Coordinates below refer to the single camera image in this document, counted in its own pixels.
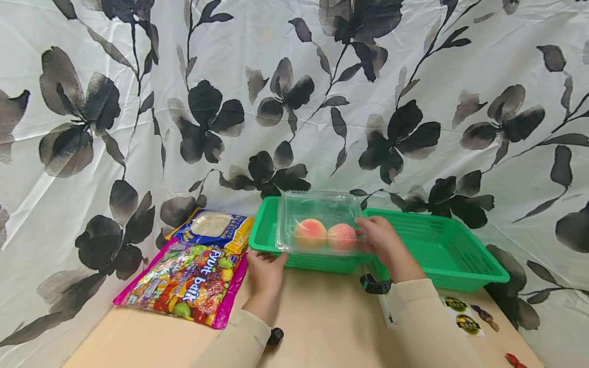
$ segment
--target round sticker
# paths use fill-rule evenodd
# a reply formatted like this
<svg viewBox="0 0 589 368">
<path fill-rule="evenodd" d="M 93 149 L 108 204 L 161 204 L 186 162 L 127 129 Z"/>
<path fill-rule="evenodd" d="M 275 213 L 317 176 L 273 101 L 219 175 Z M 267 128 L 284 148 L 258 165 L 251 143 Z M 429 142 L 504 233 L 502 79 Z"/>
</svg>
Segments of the round sticker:
<svg viewBox="0 0 589 368">
<path fill-rule="evenodd" d="M 477 323 L 477 321 L 475 321 L 471 316 L 467 316 L 466 314 L 457 315 L 456 324 L 471 336 L 476 336 L 478 335 L 479 331 L 481 331 L 481 326 Z"/>
<path fill-rule="evenodd" d="M 468 306 L 462 300 L 457 298 L 446 297 L 444 298 L 444 302 L 452 310 L 455 310 L 459 313 L 466 311 L 466 308 L 468 308 Z"/>
</svg>

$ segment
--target beige sleeve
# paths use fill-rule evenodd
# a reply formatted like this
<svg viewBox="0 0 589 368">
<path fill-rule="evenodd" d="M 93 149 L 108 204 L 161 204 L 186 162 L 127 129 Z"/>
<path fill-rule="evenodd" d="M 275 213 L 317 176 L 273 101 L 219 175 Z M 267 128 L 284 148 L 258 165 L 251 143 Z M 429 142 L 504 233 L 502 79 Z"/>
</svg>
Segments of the beige sleeve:
<svg viewBox="0 0 589 368">
<path fill-rule="evenodd" d="M 430 279 L 394 284 L 391 319 L 414 368 L 484 367 L 452 321 Z"/>
<path fill-rule="evenodd" d="M 236 311 L 227 327 L 193 364 L 193 368 L 255 368 L 270 337 L 270 328 L 245 310 Z"/>
</svg>

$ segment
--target snack bag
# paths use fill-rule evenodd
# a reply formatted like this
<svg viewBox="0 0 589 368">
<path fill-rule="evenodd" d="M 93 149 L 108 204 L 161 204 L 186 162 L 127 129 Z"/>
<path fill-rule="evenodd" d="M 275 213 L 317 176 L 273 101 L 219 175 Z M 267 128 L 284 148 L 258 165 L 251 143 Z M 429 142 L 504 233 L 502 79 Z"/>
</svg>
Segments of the snack bag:
<svg viewBox="0 0 589 368">
<path fill-rule="evenodd" d="M 112 302 L 221 330 L 246 273 L 245 256 L 172 239 Z"/>
<path fill-rule="evenodd" d="M 254 219 L 197 208 L 190 219 L 166 239 L 176 238 L 185 243 L 202 244 L 240 254 L 246 247 Z"/>
</svg>

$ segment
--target peach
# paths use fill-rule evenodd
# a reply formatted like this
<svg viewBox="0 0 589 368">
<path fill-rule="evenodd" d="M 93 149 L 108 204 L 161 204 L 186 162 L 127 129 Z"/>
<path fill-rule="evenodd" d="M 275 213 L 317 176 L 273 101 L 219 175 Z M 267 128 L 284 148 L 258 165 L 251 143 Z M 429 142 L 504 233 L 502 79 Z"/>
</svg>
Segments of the peach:
<svg viewBox="0 0 589 368">
<path fill-rule="evenodd" d="M 306 218 L 294 228 L 294 243 L 300 248 L 321 248 L 325 244 L 327 231 L 321 221 Z"/>
<path fill-rule="evenodd" d="M 337 224 L 327 232 L 327 244 L 332 249 L 350 250 L 356 245 L 356 230 L 348 224 Z"/>
</svg>

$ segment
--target table surface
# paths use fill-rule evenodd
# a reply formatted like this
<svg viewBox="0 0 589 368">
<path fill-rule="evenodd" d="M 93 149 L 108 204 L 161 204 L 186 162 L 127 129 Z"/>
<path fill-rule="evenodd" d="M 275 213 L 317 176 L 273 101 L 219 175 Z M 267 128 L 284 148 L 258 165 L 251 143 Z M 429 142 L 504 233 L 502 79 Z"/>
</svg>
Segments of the table surface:
<svg viewBox="0 0 589 368">
<path fill-rule="evenodd" d="M 280 346 L 265 352 L 259 367 L 410 367 L 388 330 L 378 298 L 365 293 L 358 275 L 286 270 L 276 327 Z M 512 353 L 528 368 L 544 367 L 485 290 L 472 294 L 440 290 L 490 312 L 499 332 L 483 322 L 484 337 L 465 337 L 486 367 L 509 368 Z M 234 310 L 250 295 L 244 282 Z M 64 368 L 190 367 L 219 331 L 189 321 L 125 307 L 113 308 Z"/>
</svg>

